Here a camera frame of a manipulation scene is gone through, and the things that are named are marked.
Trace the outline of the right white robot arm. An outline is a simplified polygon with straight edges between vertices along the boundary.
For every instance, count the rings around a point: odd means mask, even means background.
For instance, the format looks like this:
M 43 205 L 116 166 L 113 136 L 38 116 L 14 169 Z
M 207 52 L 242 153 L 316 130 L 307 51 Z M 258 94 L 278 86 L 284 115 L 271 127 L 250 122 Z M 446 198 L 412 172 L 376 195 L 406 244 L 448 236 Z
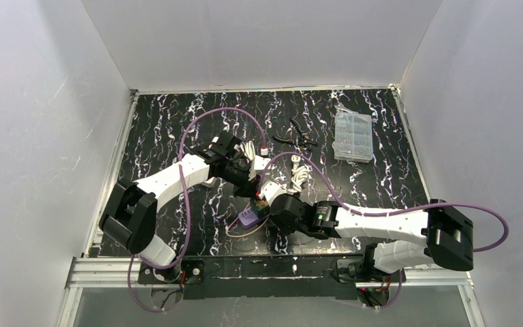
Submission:
M 283 193 L 268 198 L 270 220 L 286 234 L 312 238 L 384 238 L 370 247 L 363 270 L 392 274 L 410 266 L 436 264 L 470 271 L 473 263 L 473 222 L 457 209 L 435 202 L 422 210 L 359 209 L 335 201 L 308 204 Z

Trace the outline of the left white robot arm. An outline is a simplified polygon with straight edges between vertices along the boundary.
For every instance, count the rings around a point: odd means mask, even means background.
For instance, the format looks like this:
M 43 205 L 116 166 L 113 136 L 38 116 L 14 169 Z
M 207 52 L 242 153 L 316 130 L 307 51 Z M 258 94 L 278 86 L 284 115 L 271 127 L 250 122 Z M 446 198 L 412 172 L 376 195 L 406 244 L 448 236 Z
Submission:
M 169 269 L 181 261 L 156 233 L 157 213 L 170 200 L 184 196 L 195 185 L 216 178 L 231 183 L 234 195 L 255 198 L 259 173 L 269 159 L 256 154 L 251 142 L 222 132 L 206 146 L 196 146 L 164 170 L 136 181 L 121 179 L 114 185 L 99 221 L 104 235 L 138 256 L 147 265 Z

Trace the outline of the white tiger power strip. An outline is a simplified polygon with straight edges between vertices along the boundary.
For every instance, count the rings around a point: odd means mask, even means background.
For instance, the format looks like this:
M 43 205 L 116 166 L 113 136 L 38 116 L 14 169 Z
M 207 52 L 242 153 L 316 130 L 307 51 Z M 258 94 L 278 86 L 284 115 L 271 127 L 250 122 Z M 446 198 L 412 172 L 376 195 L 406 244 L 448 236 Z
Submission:
M 212 178 L 209 178 L 208 180 L 202 182 L 201 185 L 203 185 L 203 186 L 205 186 L 207 188 L 211 188 L 211 187 L 214 186 L 216 181 L 217 181 L 217 178 L 216 177 L 212 177 Z

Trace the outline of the pink charger with cable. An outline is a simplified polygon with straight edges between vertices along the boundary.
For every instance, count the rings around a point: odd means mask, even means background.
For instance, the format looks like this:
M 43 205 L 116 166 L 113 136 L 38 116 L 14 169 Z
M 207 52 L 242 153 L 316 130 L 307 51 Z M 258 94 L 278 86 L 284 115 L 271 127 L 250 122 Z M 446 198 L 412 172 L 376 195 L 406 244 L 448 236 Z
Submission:
M 241 210 L 241 212 L 250 206 L 251 206 L 250 204 L 247 204 Z M 233 221 L 231 221 L 230 223 L 228 223 L 225 227 L 226 236 L 229 238 L 245 238 L 247 236 L 250 236 L 250 235 L 256 233 L 257 231 L 259 231 L 260 229 L 262 229 L 267 224 L 268 219 L 269 219 L 269 217 L 267 216 L 267 218 L 265 220 L 254 225 L 253 227 L 244 228 L 238 220 L 238 214 L 237 214 L 236 218 Z

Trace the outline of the purple power strip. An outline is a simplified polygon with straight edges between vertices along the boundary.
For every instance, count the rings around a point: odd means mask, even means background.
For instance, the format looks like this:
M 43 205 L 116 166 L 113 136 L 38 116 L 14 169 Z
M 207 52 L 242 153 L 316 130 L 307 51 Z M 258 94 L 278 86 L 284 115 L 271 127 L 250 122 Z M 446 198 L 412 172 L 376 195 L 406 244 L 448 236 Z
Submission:
M 250 206 L 238 214 L 238 220 L 244 228 L 251 228 L 265 220 L 269 211 L 268 206 Z

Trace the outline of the green power adapter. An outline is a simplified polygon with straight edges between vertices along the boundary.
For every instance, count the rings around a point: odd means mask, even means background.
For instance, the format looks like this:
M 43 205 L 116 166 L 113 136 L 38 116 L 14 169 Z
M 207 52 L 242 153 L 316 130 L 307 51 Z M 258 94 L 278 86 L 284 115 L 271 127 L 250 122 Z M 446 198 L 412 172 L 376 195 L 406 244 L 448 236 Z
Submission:
M 251 202 L 251 207 L 255 212 L 263 215 L 266 215 L 270 210 L 270 205 L 266 200 L 253 200 Z

